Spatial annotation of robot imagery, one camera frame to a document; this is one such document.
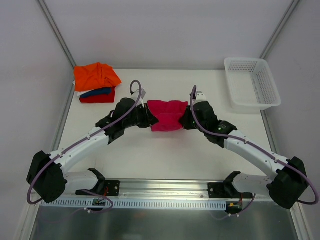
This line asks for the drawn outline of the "magenta t shirt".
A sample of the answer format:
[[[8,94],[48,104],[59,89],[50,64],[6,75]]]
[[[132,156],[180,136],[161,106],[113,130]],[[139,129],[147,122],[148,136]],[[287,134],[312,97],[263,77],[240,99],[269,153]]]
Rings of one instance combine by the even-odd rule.
[[[179,120],[185,114],[187,101],[149,100],[147,105],[150,113],[158,120],[151,127],[152,132],[173,132],[183,128]]]

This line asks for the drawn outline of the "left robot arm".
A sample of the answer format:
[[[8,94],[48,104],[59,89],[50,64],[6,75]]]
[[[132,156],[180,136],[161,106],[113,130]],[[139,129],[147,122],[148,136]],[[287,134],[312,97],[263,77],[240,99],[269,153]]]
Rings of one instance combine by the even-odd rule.
[[[71,172],[72,167],[98,148],[122,137],[126,129],[150,128],[158,122],[146,103],[136,103],[131,98],[121,99],[109,115],[69,147],[51,153],[36,153],[26,178],[30,190],[46,203],[57,200],[63,193],[102,195],[107,183],[98,170],[89,168],[83,172]]]

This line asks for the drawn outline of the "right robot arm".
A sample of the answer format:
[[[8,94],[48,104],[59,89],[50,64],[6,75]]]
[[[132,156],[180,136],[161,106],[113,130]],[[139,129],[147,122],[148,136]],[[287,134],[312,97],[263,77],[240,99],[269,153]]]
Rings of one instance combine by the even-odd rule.
[[[223,186],[230,198],[240,193],[267,195],[280,207],[291,209],[310,186],[301,159],[288,159],[258,146],[233,124],[219,120],[207,101],[187,105],[179,123],[185,130],[200,131],[210,143],[241,156],[264,173],[257,176],[232,172]]]

